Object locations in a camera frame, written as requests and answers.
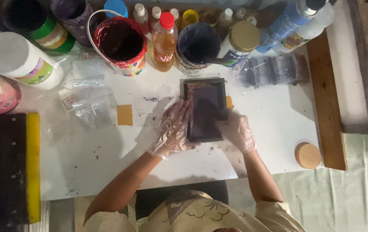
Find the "plastic glove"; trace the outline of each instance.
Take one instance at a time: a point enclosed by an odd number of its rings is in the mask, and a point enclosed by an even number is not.
[[[216,121],[216,126],[223,138],[232,142],[243,154],[257,149],[247,116],[241,115],[231,108],[227,108],[225,114],[226,121]]]
[[[168,108],[162,115],[159,135],[148,153],[167,159],[173,153],[192,150],[201,145],[200,142],[187,140],[190,112],[189,101],[176,102]]]

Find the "paint smudge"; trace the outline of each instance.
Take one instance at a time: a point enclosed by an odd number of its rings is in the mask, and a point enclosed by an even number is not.
[[[158,102],[159,100],[158,100],[158,98],[156,98],[156,97],[153,97],[153,98],[150,98],[150,97],[143,97],[143,99],[145,100],[145,101],[147,101],[147,102]]]

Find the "white table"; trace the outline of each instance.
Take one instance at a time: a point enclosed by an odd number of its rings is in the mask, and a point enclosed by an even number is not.
[[[296,145],[310,142],[319,146],[311,82],[240,88],[233,82],[232,69],[219,65],[210,66],[201,77],[225,78],[226,94],[232,97],[234,109],[248,116],[259,153],[272,174],[303,170],[295,161]],[[116,125],[114,108],[113,124],[79,134],[56,146],[48,141],[47,128],[41,123],[41,199],[99,193],[152,142],[162,112],[178,99],[180,80],[186,78],[175,65],[166,73],[156,71],[147,57],[147,65],[138,76],[123,77],[110,69],[105,76],[117,104],[132,104],[134,126]],[[39,111],[41,121],[51,120],[42,113],[42,108],[50,107],[50,102],[33,101],[42,92],[21,87],[23,98],[15,112]],[[57,90],[48,93],[57,95]],[[63,108],[57,104],[48,108],[49,115],[51,111],[63,111]],[[238,177],[246,177],[240,152],[226,141],[203,143],[192,151],[162,161],[140,189]]]

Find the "wooden lid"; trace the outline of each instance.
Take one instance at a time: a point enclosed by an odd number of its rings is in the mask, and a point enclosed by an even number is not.
[[[301,142],[295,149],[296,161],[306,169],[315,169],[321,162],[319,149],[308,142]]]

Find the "blue bottle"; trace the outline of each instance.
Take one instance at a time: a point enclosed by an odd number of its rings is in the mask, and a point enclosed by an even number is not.
[[[261,35],[256,50],[260,53],[268,52],[277,41],[293,34],[301,25],[312,19],[325,4],[326,0],[296,0],[295,3],[290,3]]]

